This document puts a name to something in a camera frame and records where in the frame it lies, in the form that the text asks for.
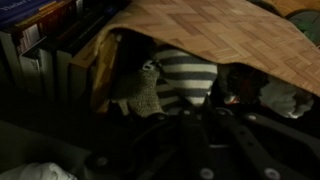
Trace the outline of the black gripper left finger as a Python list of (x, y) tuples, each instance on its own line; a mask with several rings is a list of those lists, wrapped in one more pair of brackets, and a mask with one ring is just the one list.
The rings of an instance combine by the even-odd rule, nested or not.
[(104, 180), (204, 180), (206, 137), (195, 115), (153, 115), (120, 149), (89, 155), (85, 165)]

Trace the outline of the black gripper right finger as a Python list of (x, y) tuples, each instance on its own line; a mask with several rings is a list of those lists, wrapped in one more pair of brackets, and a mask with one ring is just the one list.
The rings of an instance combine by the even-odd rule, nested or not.
[(254, 112), (209, 108), (217, 136), (226, 136), (254, 180), (320, 180), (320, 140)]

